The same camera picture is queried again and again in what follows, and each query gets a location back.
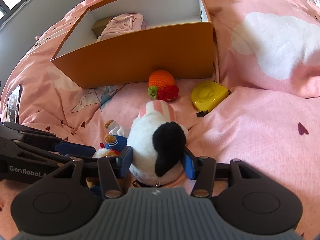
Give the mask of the brown plush sailor dog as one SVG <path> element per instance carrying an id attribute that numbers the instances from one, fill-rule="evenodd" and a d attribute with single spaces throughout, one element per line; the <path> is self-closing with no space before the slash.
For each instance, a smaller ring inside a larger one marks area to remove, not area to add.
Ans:
<path id="1" fill-rule="evenodd" d="M 105 134 L 105 142 L 101 143 L 100 149 L 93 154 L 93 158 L 95 159 L 118 156 L 127 146 L 127 137 L 129 136 L 130 129 L 124 128 L 124 126 L 114 120 L 108 120 L 105 123 L 105 128 L 109 133 Z M 128 173 L 125 178 L 117 180 L 121 189 L 126 191 L 130 186 L 131 174 Z M 98 178 L 86 178 L 86 183 L 90 190 L 99 190 L 100 183 Z"/>

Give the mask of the white black plush dog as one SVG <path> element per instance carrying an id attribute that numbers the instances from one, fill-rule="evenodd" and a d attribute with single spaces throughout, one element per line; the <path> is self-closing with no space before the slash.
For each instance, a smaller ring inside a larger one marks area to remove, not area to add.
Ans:
<path id="1" fill-rule="evenodd" d="M 155 100 L 141 107 L 127 139 L 133 151 L 130 172 L 135 179 L 148 186 L 177 180 L 183 172 L 187 136 L 187 129 L 178 123 L 167 102 Z"/>

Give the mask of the orange cardboard storage box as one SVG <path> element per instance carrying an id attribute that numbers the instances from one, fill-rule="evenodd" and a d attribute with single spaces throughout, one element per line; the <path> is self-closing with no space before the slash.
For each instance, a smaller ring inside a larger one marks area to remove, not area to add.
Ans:
<path id="1" fill-rule="evenodd" d="M 128 12 L 141 13 L 146 28 L 98 41 L 98 20 Z M 213 37 L 204 0 L 103 0 L 78 16 L 52 63 L 84 89 L 145 82 L 158 69 L 203 79 L 214 72 Z"/>

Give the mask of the orange crochet fruit keychain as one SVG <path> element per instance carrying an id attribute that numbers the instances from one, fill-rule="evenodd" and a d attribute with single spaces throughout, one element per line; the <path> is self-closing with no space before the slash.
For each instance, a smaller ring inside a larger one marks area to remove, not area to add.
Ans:
<path id="1" fill-rule="evenodd" d="M 179 88 L 174 77 L 165 70 L 152 72 L 148 80 L 148 95 L 154 100 L 172 102 L 178 98 Z"/>

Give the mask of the pink mini backpack pouch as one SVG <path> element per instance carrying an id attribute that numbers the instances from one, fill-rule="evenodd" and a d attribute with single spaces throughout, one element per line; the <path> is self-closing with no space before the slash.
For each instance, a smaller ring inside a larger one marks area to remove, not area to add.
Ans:
<path id="1" fill-rule="evenodd" d="M 146 28 L 144 16 L 141 13 L 126 13 L 112 17 L 103 27 L 101 33 L 97 36 L 97 42 L 108 38 L 116 37 L 140 31 Z"/>

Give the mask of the yellow tape measure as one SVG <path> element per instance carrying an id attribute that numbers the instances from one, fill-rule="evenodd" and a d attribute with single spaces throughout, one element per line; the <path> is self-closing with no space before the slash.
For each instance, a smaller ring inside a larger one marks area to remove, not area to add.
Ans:
<path id="1" fill-rule="evenodd" d="M 211 80 L 206 80 L 196 85 L 191 91 L 191 101 L 197 109 L 196 116 L 203 117 L 211 112 L 218 104 L 225 100 L 230 91 Z"/>

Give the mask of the brown kraft small box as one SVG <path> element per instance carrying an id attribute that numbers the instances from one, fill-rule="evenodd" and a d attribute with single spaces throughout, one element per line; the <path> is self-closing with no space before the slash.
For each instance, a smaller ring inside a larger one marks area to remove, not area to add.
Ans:
<path id="1" fill-rule="evenodd" d="M 92 27 L 93 33 L 96 37 L 99 37 L 103 30 L 106 28 L 107 24 L 113 19 L 113 16 L 109 16 L 103 19 L 98 20 Z"/>

